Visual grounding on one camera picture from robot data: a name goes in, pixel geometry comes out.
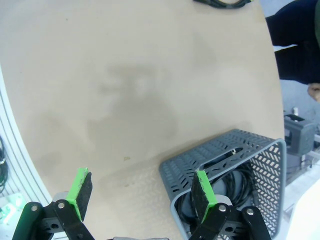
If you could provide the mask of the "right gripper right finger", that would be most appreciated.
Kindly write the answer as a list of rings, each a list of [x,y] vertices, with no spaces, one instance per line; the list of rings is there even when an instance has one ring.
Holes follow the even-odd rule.
[[[270,240],[260,210],[246,206],[238,210],[232,205],[218,202],[213,188],[203,170],[194,173],[191,196],[199,225],[191,234],[192,240]]]

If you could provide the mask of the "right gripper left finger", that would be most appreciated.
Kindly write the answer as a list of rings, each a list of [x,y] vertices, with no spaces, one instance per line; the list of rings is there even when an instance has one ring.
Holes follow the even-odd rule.
[[[16,226],[17,240],[52,240],[55,234],[65,233],[69,240],[92,240],[83,221],[93,189],[92,173],[79,168],[66,197],[43,206],[28,202]]]

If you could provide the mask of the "person's left hand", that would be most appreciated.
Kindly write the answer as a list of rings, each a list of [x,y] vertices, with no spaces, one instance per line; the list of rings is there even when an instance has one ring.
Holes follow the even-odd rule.
[[[320,102],[320,84],[319,83],[311,83],[308,85],[307,92],[311,98],[313,98],[316,102]]]

